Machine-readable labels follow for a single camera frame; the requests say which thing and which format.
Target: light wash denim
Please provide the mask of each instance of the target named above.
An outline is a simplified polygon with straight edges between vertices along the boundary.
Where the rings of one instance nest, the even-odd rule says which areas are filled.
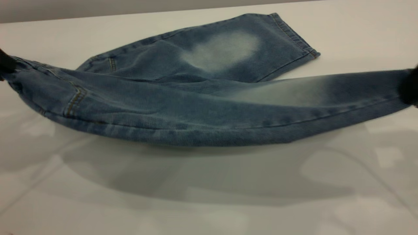
[[[15,57],[2,76],[43,116],[97,135],[174,146],[289,143],[408,107],[410,69],[270,81],[320,54],[277,14],[143,39],[76,70]]]

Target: faded knee patch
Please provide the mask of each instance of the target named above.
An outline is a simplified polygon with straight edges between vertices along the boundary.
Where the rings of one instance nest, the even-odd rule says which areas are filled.
[[[259,44],[257,36],[244,31],[223,33],[183,52],[181,59],[204,71],[218,72],[250,58]]]

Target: gray wall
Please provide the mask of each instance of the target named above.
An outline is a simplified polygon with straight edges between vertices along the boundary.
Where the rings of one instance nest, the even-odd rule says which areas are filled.
[[[309,0],[0,0],[0,23]]]

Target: white surface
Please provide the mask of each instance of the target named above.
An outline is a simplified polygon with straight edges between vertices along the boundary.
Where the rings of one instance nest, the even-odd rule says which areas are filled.
[[[0,23],[313,0],[2,0]]]
[[[283,78],[411,68],[416,0],[333,0],[0,25],[6,52],[76,68],[166,31],[279,13],[322,56]],[[40,117],[0,84],[0,234],[416,235],[418,110],[292,144],[167,148]]]

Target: tabletop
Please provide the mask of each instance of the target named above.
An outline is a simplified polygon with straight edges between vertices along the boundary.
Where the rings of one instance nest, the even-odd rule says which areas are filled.
[[[277,12],[321,57],[280,78],[412,68],[418,1],[324,0],[0,24],[8,54],[75,69],[167,31]],[[418,110],[291,144],[146,145],[77,132],[0,83],[0,234],[416,235]]]

